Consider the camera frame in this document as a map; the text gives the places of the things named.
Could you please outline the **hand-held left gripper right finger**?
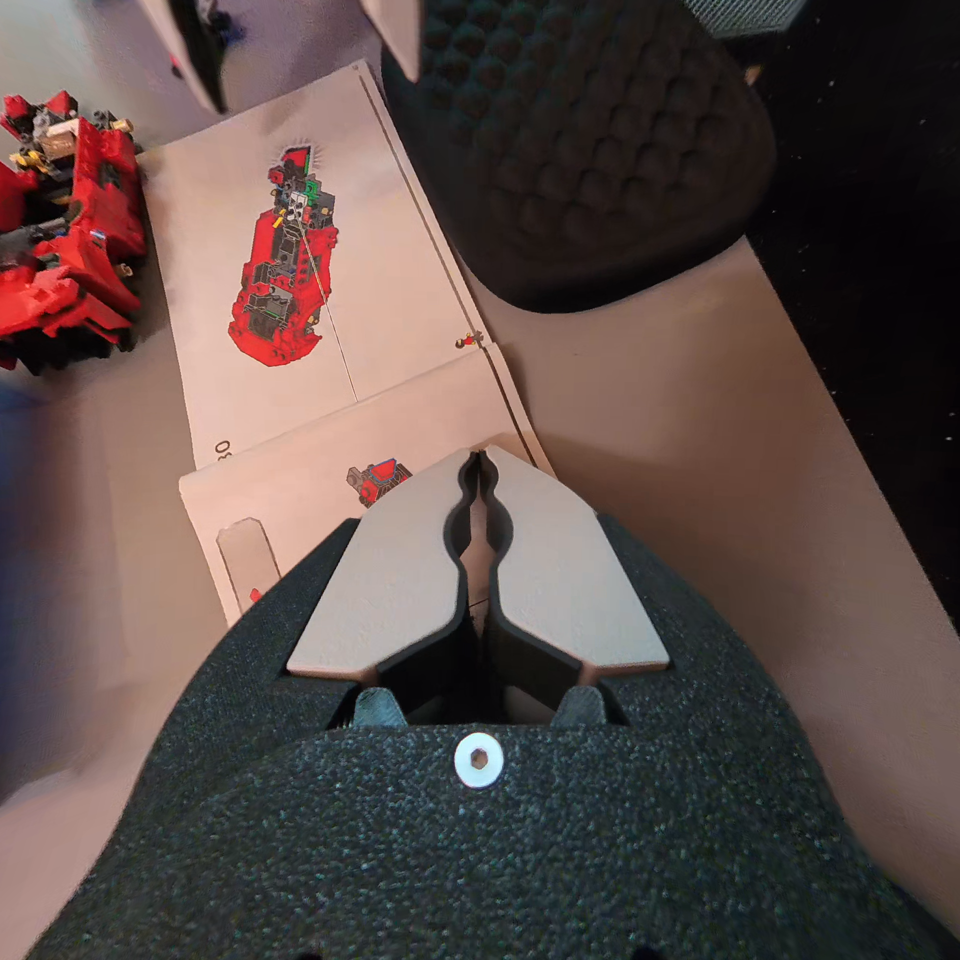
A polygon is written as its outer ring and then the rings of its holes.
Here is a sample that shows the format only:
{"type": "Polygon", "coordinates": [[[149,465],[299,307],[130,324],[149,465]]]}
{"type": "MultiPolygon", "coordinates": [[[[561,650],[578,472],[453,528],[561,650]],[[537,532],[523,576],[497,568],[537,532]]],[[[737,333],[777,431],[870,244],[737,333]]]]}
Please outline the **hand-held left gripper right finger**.
{"type": "Polygon", "coordinates": [[[666,644],[596,511],[499,446],[482,453],[493,675],[557,712],[576,687],[665,671],[666,644]]]}

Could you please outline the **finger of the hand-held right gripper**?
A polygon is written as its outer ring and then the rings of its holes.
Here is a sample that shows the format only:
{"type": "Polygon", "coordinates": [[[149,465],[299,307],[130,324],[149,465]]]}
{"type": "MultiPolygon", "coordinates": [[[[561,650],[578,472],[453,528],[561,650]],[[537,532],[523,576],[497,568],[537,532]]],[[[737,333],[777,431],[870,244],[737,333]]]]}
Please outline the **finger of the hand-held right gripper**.
{"type": "Polygon", "coordinates": [[[426,2],[360,1],[360,5],[405,78],[418,82],[423,70],[426,2]]]}
{"type": "Polygon", "coordinates": [[[228,49],[246,30],[217,1],[139,1],[167,51],[174,77],[211,114],[229,111],[223,87],[228,49]]]}

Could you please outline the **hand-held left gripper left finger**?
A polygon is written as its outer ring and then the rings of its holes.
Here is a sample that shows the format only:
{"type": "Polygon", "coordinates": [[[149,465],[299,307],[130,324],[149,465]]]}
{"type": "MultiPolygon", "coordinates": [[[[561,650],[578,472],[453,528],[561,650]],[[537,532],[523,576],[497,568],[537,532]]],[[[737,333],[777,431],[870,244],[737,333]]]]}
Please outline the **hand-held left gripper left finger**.
{"type": "Polygon", "coordinates": [[[390,690],[405,714],[460,690],[478,664],[462,554],[472,541],[474,450],[370,507],[286,663],[295,677],[390,690]]]}

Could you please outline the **red toy brick car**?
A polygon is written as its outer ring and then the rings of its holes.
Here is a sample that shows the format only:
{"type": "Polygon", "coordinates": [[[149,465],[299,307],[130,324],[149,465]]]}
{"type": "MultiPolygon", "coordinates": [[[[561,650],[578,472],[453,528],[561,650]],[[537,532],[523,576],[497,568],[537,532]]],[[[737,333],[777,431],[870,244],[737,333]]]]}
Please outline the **red toy brick car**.
{"type": "Polygon", "coordinates": [[[17,149],[1,165],[1,367],[37,377],[130,352],[146,226],[131,122],[81,114],[66,90],[3,99],[17,149]]]}

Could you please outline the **white instruction booklet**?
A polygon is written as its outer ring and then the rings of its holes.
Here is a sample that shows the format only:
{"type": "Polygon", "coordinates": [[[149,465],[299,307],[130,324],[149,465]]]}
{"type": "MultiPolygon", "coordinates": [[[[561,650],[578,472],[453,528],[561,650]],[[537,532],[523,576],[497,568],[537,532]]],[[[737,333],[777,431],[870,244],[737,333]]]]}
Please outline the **white instruction booklet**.
{"type": "Polygon", "coordinates": [[[141,167],[229,625],[455,450],[555,474],[365,62],[141,167]]]}

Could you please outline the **black dimpled cushion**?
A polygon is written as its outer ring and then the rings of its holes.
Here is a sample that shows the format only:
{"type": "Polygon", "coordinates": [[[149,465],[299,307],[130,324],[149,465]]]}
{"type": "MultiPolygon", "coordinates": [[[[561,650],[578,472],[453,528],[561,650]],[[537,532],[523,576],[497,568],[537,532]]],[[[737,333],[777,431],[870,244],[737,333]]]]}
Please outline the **black dimpled cushion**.
{"type": "Polygon", "coordinates": [[[738,241],[776,166],[770,118],[683,2],[426,2],[390,118],[448,241],[502,301],[613,303],[738,241]]]}

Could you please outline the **grey mesh chair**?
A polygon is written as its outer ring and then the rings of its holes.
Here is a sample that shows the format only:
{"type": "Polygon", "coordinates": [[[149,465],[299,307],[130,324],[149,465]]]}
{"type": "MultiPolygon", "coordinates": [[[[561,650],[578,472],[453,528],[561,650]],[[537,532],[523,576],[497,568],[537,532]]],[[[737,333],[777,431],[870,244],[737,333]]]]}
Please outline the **grey mesh chair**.
{"type": "Polygon", "coordinates": [[[786,32],[807,1],[683,1],[703,29],[718,40],[786,32]]]}

